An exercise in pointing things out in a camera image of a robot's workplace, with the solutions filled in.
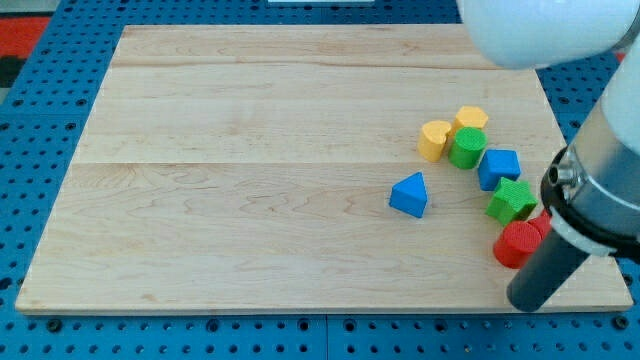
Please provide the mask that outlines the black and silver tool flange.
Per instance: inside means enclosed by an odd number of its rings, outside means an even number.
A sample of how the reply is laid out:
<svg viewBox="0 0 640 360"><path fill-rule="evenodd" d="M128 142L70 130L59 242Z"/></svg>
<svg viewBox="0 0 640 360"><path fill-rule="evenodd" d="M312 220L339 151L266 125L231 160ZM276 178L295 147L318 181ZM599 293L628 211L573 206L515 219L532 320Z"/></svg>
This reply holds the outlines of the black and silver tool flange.
<svg viewBox="0 0 640 360"><path fill-rule="evenodd" d="M597 103L540 186L552 231L595 256L639 261L639 152Z"/></svg>

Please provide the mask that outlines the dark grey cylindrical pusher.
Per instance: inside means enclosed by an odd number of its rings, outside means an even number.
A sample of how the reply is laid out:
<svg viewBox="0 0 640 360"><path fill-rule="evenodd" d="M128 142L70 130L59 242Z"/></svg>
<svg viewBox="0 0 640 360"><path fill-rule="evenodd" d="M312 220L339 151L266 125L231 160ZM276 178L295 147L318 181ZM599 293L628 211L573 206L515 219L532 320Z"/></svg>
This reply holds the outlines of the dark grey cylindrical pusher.
<svg viewBox="0 0 640 360"><path fill-rule="evenodd" d="M551 230L507 286L509 302L522 312L539 310L589 256Z"/></svg>

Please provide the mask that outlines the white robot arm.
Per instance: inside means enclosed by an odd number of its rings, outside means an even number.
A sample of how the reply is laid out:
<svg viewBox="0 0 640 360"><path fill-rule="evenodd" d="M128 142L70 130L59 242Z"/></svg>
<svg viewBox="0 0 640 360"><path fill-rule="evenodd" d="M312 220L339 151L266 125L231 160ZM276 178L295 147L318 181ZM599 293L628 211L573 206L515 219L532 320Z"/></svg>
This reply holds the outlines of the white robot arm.
<svg viewBox="0 0 640 360"><path fill-rule="evenodd" d="M626 56L540 185L551 229L507 287L538 310L589 256L639 259L639 0L464 0L479 51L509 69L623 49Z"/></svg>

